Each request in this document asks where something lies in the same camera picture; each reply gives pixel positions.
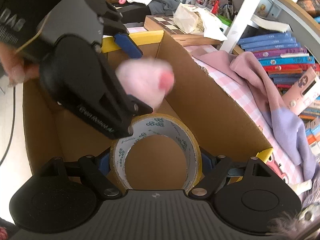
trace gray cloth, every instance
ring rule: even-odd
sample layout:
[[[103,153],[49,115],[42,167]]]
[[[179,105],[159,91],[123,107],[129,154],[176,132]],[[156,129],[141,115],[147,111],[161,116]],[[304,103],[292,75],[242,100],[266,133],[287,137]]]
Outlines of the gray cloth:
[[[152,15],[165,14],[166,16],[172,16],[180,3],[180,0],[152,0],[148,6]]]

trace roll of tape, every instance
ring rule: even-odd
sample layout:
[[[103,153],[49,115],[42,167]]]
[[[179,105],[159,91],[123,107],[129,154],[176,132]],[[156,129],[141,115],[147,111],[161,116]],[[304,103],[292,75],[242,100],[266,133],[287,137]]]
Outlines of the roll of tape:
[[[173,139],[182,149],[187,162],[187,176],[182,189],[188,193],[198,184],[202,172],[199,145],[191,131],[178,119],[166,114],[146,114],[132,120],[133,135],[115,140],[110,149],[110,167],[124,189],[132,189],[125,174],[125,159],[131,147],[151,135]]]

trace hand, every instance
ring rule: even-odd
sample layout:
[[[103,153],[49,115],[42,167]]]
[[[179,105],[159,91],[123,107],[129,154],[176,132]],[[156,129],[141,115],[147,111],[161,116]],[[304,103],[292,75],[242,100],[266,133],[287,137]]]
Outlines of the hand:
[[[39,76],[39,65],[26,63],[23,57],[15,54],[15,49],[0,42],[0,61],[8,74],[10,83],[23,83]]]

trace cardboard box flap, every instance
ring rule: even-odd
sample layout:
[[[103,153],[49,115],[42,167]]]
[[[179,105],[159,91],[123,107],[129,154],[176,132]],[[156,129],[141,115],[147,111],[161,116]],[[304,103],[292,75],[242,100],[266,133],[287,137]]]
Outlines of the cardboard box flap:
[[[167,33],[157,57],[167,60],[175,74],[167,101],[201,147],[234,161],[246,161],[271,147],[246,112]]]
[[[39,87],[34,80],[23,84],[23,125],[27,156],[34,173],[54,156],[62,156],[62,150],[54,122]]]

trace pink towel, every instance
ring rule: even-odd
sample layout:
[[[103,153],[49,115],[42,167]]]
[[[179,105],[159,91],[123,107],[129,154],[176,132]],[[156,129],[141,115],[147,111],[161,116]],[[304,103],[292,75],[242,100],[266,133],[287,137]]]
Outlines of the pink towel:
[[[302,166],[304,179],[318,174],[320,166],[309,148],[303,121],[286,107],[278,89],[251,52],[235,56],[225,51],[207,53],[197,49],[191,54],[240,85],[246,83],[279,145],[296,166]]]

